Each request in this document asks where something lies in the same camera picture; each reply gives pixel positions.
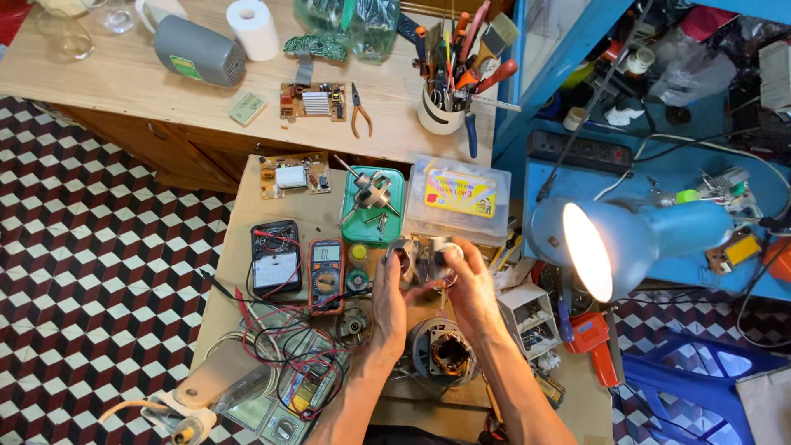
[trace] green plastic container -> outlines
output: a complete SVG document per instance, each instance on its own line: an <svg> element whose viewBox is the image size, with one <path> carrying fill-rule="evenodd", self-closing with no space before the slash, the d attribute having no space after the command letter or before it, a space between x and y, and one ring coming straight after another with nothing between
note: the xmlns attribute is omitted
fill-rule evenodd
<svg viewBox="0 0 791 445"><path fill-rule="evenodd" d="M386 177L390 178L390 204L403 216L403 175L400 171L395 169L383 169L376 167L366 167L364 165L352 165L352 170L357 173L365 173L372 176L375 172L381 171ZM357 193L359 188L354 185L354 176L351 173L346 174L346 192L343 195L343 218L351 211L354 206L354 194ZM378 215L387 212L388 223L384 228L384 236L379 239L380 232L377 229L378 221L365 224L371 218L376 218ZM396 216L392 211L386 207L382 208L361 208L354 212L354 215L346 221L346 224L341 227L341 235L343 240L349 243L361 242L374 249L386 249L387 246L401 236L401 218Z"/></svg>

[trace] person's left hand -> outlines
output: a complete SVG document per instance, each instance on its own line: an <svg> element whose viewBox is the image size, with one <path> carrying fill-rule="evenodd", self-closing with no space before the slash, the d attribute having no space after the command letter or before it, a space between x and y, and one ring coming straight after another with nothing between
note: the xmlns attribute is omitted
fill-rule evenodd
<svg viewBox="0 0 791 445"><path fill-rule="evenodd" d="M401 263L393 253L387 264L377 262L377 274L373 280L373 329L371 341L374 347L401 356L407 342L407 306L423 295L436 283L424 283L402 293L399 288Z"/></svg>

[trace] hand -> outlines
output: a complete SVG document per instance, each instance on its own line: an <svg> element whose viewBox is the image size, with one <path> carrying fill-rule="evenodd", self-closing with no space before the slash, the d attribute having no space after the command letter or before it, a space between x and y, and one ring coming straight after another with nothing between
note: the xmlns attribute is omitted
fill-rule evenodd
<svg viewBox="0 0 791 445"><path fill-rule="evenodd" d="M373 280L371 343L392 352L396 359L401 356L407 342L407 306L415 297L437 285L425 283L402 294L400 277L401 262L394 253L387 259L387 264L377 263L377 274Z"/></svg>
<svg viewBox="0 0 791 445"><path fill-rule="evenodd" d="M504 324L494 297L494 282L481 252L464 238L452 240L464 252L464 258L454 249L445 250L445 263L456 273L456 283L448 289L448 297L462 333L476 341Z"/></svg>

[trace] lamp shade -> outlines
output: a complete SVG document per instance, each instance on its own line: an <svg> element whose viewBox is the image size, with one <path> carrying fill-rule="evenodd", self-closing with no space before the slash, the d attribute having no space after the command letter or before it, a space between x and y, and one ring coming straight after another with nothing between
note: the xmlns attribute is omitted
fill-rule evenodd
<svg viewBox="0 0 791 445"><path fill-rule="evenodd" d="M591 225L595 233L586 229ZM591 295L606 302L626 296L660 257L722 245L732 228L728 212L711 202L634 213L611 203L555 197L536 206L527 239L541 259L573 265Z"/></svg>

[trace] plastic storage box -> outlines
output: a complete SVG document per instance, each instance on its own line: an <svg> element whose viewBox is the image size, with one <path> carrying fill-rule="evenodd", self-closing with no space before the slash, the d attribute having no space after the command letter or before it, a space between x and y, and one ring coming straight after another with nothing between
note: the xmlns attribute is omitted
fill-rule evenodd
<svg viewBox="0 0 791 445"><path fill-rule="evenodd" d="M479 245L505 243L510 172L419 156L410 178L404 232L461 236Z"/></svg>
<svg viewBox="0 0 791 445"><path fill-rule="evenodd" d="M376 168L376 167L366 167L363 165L352 165L351 169L357 173L365 173L369 176L373 176L374 173L382 172L386 177L390 178L390 204L401 213L403 217L403 175L400 171L396 169L384 169L384 168ZM341 214L341 219L351 211L351 208L354 206L354 193L359 190L356 185L354 185L354 176L351 173L346 174L346 191L343 195L343 213ZM379 239L381 233L377 229L378 221L371 222L370 224L365 224L365 221L370 220L371 218L376 218L378 215L383 213L388 214L388 222L384 228L384 236L382 239ZM399 218L394 214L392 211L387 209L386 207L383 208L360 208L354 215L346 221L346 224L343 224L341 227L341 235L343 236L343 240L349 243L361 242L365 245L371 246L376 249L386 249L391 241L398 238L401 235L401 222L402 218Z"/></svg>

